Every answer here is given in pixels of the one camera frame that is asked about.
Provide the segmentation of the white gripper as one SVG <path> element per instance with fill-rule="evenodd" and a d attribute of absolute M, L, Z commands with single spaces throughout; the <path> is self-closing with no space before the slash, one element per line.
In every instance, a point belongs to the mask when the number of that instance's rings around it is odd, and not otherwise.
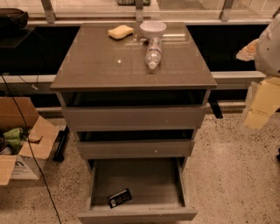
<path fill-rule="evenodd" d="M 251 83 L 243 110 L 244 126 L 260 130 L 280 109 L 280 14 L 274 17 L 259 39 L 245 45 L 236 58 L 242 61 L 255 60 L 255 69 L 270 75 L 259 83 Z"/>

